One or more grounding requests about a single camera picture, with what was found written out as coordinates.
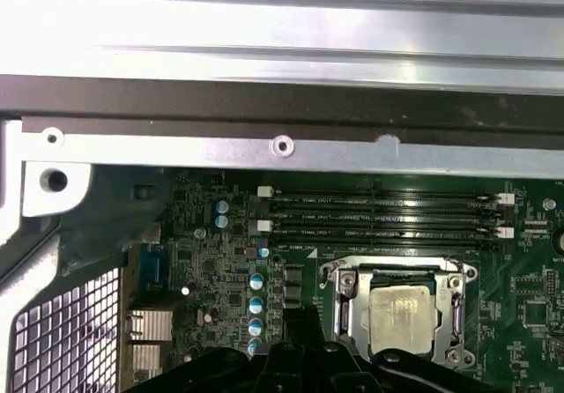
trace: screw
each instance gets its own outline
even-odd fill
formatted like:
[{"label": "screw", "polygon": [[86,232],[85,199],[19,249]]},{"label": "screw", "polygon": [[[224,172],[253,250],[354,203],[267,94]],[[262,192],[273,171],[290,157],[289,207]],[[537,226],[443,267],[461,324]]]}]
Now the screw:
[{"label": "screw", "polygon": [[399,362],[399,356],[397,356],[394,352],[388,352],[384,355],[384,359],[387,360],[390,364],[397,364]]},{"label": "screw", "polygon": [[450,351],[447,356],[451,362],[455,362],[455,363],[460,362],[460,353],[458,353],[458,351],[456,350]]},{"label": "screw", "polygon": [[545,199],[543,201],[543,208],[545,208],[546,211],[552,211],[556,209],[556,201],[554,199],[551,199],[550,197],[548,197],[547,199]]},{"label": "screw", "polygon": [[336,352],[338,351],[338,345],[336,343],[331,342],[325,345],[323,349],[325,349],[326,352]]},{"label": "screw", "polygon": [[207,232],[205,231],[204,228],[197,228],[196,230],[194,230],[194,237],[196,239],[198,239],[199,241],[204,239],[206,235],[207,235]]},{"label": "screw", "polygon": [[461,280],[459,277],[453,277],[450,279],[450,287],[458,288],[460,287]]},{"label": "screw", "polygon": [[350,286],[354,283],[354,277],[352,274],[346,273],[341,276],[341,283],[343,285]]}]

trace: metal panel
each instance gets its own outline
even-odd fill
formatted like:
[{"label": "metal panel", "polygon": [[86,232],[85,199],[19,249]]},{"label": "metal panel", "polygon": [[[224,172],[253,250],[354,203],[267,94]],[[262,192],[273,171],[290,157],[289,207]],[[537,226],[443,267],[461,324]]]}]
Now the metal panel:
[{"label": "metal panel", "polygon": [[0,73],[564,93],[563,5],[0,0]]},{"label": "metal panel", "polygon": [[14,393],[115,392],[118,270],[21,314]]},{"label": "metal panel", "polygon": [[275,139],[68,134],[53,151],[43,147],[41,133],[24,133],[21,154],[29,160],[112,165],[564,178],[562,151],[401,144],[384,135],[375,142],[288,139],[293,153],[283,156]]}]

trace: capacitor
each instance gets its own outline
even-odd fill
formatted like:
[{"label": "capacitor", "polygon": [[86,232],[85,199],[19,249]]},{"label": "capacitor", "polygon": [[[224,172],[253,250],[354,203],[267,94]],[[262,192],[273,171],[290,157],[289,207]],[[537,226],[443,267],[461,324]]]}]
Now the capacitor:
[{"label": "capacitor", "polygon": [[229,211],[229,204],[227,201],[221,200],[215,204],[215,211],[219,214],[225,214]]},{"label": "capacitor", "polygon": [[268,248],[260,248],[260,249],[258,249],[258,255],[259,255],[261,258],[266,258],[266,257],[268,257],[268,255],[270,255],[270,254],[271,254],[271,252],[269,251]]},{"label": "capacitor", "polygon": [[262,274],[253,274],[249,280],[250,288],[253,290],[261,290],[264,286],[264,277]]},{"label": "capacitor", "polygon": [[204,321],[207,323],[211,323],[213,320],[219,319],[219,309],[215,307],[209,307],[207,311],[205,311]]},{"label": "capacitor", "polygon": [[191,362],[192,360],[194,360],[197,357],[197,355],[199,353],[200,353],[200,351],[198,351],[197,347],[192,346],[188,349],[188,351],[182,357],[182,359],[184,360],[184,362]]},{"label": "capacitor", "polygon": [[249,301],[249,311],[254,315],[258,315],[263,312],[263,300],[257,297],[251,298]]},{"label": "capacitor", "polygon": [[215,218],[215,226],[217,228],[226,228],[229,224],[229,219],[225,215],[218,215]]},{"label": "capacitor", "polygon": [[182,289],[180,289],[180,293],[184,296],[188,296],[196,291],[197,285],[193,281],[190,281],[187,285],[185,285]]},{"label": "capacitor", "polygon": [[260,338],[251,338],[249,340],[249,345],[247,346],[247,353],[253,356],[256,352],[256,348],[261,344]]},{"label": "capacitor", "polygon": [[258,318],[249,321],[249,334],[252,337],[259,337],[263,332],[263,322]]}]

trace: mounting hole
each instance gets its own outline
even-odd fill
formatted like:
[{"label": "mounting hole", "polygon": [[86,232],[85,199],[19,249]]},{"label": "mounting hole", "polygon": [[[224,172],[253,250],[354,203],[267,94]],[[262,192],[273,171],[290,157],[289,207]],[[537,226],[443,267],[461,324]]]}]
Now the mounting hole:
[{"label": "mounting hole", "polygon": [[286,136],[276,136],[271,140],[271,152],[280,158],[286,158],[293,154],[293,140]]},{"label": "mounting hole", "polygon": [[557,227],[553,232],[553,249],[560,256],[564,256],[564,226]]},{"label": "mounting hole", "polygon": [[48,145],[61,146],[64,141],[64,134],[57,127],[48,127],[43,132]]},{"label": "mounting hole", "polygon": [[68,184],[67,175],[60,170],[46,170],[41,175],[41,186],[47,192],[62,192]]}]

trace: screw hole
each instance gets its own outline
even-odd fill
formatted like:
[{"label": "screw hole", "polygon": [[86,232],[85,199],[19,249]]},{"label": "screw hole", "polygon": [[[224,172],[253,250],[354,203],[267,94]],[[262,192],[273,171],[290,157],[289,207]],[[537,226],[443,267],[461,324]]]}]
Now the screw hole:
[{"label": "screw hole", "polygon": [[41,184],[45,190],[58,193],[66,189],[69,179],[62,171],[48,170],[43,173]]}]

